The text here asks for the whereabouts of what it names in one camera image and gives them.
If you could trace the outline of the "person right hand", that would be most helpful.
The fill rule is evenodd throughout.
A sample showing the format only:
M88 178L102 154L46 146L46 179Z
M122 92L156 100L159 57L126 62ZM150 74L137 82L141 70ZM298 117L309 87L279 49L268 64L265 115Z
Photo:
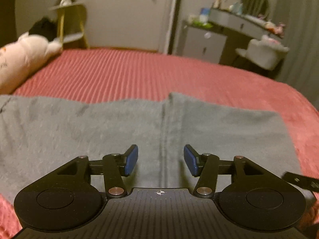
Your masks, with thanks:
M318 200L303 214L297 228L307 238L318 239Z

